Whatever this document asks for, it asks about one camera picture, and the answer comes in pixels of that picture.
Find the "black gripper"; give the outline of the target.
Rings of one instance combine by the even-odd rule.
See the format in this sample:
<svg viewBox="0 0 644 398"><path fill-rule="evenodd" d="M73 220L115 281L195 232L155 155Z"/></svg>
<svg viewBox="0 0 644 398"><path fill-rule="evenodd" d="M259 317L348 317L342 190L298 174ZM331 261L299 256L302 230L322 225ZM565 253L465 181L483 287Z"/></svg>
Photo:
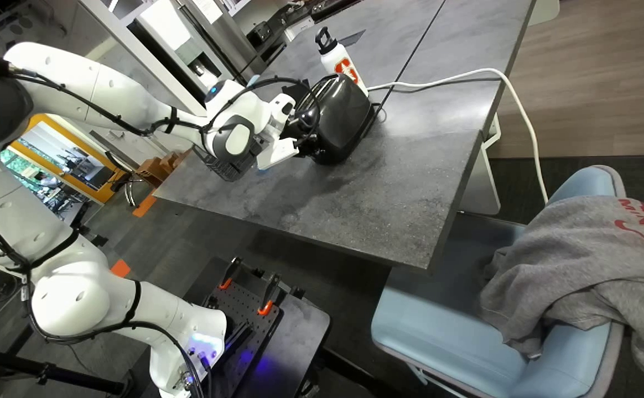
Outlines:
<svg viewBox="0 0 644 398"><path fill-rule="evenodd" d="M262 154L257 155L259 171L269 171L299 155L298 139L283 135L295 106L298 102L285 94L280 94L269 105L270 117L269 117L267 129L259 133L259 139L262 139Z"/></svg>

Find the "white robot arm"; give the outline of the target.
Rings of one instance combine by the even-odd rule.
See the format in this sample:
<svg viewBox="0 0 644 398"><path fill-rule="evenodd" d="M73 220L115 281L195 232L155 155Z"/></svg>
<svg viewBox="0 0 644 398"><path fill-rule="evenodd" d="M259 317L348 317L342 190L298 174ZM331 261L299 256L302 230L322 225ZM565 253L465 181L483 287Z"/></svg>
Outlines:
<svg viewBox="0 0 644 398"><path fill-rule="evenodd" d="M288 94L264 101L252 84L222 81L213 86L213 106L188 113L106 65L18 43L0 56L0 154L41 113L140 138L182 138L223 179L299 154L285 135L299 117L299 102ZM149 375L163 398L200 397L202 381L227 352L223 312L113 274L92 232L50 210L3 162L0 273L23 281L32 325L50 340L76 344L113 332L149 345Z"/></svg>

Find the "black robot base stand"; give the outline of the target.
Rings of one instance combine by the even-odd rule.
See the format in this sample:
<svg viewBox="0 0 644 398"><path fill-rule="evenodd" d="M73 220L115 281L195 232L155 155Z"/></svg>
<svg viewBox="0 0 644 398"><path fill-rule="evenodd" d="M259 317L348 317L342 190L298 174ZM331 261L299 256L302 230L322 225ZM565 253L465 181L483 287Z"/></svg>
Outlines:
<svg viewBox="0 0 644 398"><path fill-rule="evenodd" d="M242 260L213 260L187 298L228 317L227 352L204 379L206 398L299 398L331 317Z"/></svg>

